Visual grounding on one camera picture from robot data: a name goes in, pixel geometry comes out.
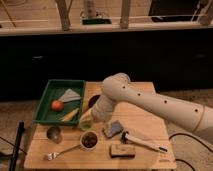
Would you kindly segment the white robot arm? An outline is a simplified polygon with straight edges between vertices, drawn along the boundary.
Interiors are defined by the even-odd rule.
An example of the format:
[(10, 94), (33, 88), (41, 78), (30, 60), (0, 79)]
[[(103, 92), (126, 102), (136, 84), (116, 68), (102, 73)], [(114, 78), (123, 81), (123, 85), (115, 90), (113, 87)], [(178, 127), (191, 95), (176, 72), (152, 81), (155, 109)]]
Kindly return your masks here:
[(127, 74), (117, 73), (103, 80), (92, 117), (98, 122), (110, 120), (120, 102), (142, 108), (213, 144), (213, 108), (136, 89)]

